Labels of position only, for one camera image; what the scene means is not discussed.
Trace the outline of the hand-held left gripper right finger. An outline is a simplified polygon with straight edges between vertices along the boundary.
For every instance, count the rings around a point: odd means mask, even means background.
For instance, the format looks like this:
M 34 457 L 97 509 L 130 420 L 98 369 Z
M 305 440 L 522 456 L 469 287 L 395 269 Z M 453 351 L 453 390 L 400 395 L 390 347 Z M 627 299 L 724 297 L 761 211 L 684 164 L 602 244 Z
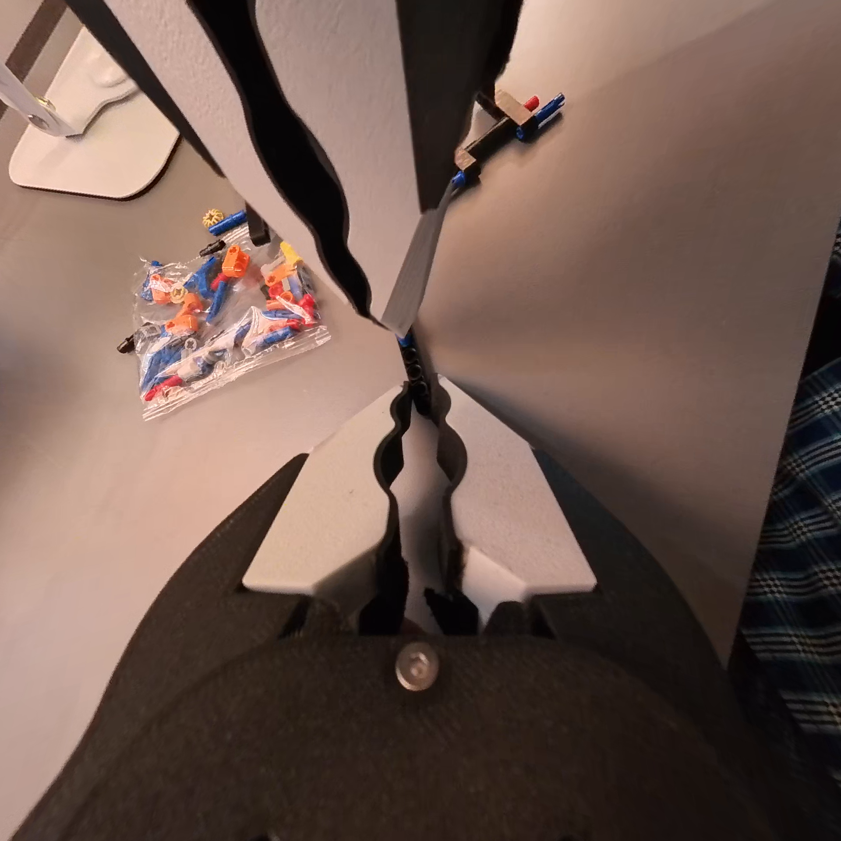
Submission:
M 441 629 L 484 628 L 504 603 L 591 593 L 597 580 L 530 444 L 457 386 L 436 390 Z

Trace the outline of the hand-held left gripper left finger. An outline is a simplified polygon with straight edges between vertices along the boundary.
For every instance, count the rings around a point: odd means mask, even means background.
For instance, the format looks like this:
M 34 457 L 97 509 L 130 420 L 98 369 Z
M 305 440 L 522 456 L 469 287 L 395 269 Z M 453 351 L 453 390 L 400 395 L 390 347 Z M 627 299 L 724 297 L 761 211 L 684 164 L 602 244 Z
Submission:
M 334 605 L 360 633 L 395 634 L 405 618 L 405 560 L 391 486 L 404 468 L 405 384 L 321 442 L 242 583 Z

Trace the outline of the clear bag of lego pieces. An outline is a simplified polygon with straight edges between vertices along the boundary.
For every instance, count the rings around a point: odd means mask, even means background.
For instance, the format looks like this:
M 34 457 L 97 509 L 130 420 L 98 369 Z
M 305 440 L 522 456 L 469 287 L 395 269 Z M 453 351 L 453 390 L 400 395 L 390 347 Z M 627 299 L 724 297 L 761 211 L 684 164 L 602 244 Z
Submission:
M 134 355 L 144 420 L 168 415 L 251 371 L 330 342 L 308 266 L 272 235 L 245 226 L 209 258 L 144 261 L 134 281 Z

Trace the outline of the white stand with flat base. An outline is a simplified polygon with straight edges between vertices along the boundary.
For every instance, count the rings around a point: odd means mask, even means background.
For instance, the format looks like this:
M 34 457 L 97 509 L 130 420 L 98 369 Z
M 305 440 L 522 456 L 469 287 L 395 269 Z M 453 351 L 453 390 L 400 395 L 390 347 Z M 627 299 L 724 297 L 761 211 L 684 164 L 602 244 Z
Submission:
M 86 28 L 45 96 L 4 64 L 1 93 L 28 123 L 8 164 L 20 187 L 127 200 L 162 174 L 180 137 Z

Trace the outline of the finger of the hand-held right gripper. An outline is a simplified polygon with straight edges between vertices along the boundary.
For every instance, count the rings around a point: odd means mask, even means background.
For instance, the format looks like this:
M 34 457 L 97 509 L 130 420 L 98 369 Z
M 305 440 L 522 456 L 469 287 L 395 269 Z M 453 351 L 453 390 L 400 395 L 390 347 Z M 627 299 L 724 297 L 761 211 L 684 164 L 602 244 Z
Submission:
M 352 250 L 351 196 L 330 115 L 351 80 L 339 2 L 106 2 L 108 46 L 198 151 L 379 325 Z
M 282 103 L 337 193 L 306 216 L 321 268 L 358 313 L 406 336 L 420 311 L 452 197 L 421 207 L 395 2 L 246 2 Z

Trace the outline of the person's blue plaid shirt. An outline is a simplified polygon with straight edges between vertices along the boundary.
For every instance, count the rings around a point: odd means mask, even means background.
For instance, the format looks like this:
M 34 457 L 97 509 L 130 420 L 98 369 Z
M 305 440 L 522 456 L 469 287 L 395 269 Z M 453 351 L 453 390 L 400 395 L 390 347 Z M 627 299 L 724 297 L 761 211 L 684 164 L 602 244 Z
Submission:
M 791 787 L 795 839 L 839 839 L 840 232 L 781 447 L 728 672 Z

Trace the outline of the black lego assembly with pins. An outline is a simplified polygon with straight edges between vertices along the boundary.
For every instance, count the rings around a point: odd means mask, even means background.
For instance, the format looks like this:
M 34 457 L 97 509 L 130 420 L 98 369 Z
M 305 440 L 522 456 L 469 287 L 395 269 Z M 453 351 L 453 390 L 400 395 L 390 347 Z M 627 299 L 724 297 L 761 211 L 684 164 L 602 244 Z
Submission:
M 495 120 L 485 132 L 457 149 L 457 169 L 451 180 L 455 194 L 478 183 L 483 164 L 501 147 L 512 141 L 525 144 L 536 140 L 543 130 L 560 117 L 566 97 L 559 93 L 544 104 L 537 96 L 521 102 L 498 88 L 492 100 L 481 95 L 477 102 Z

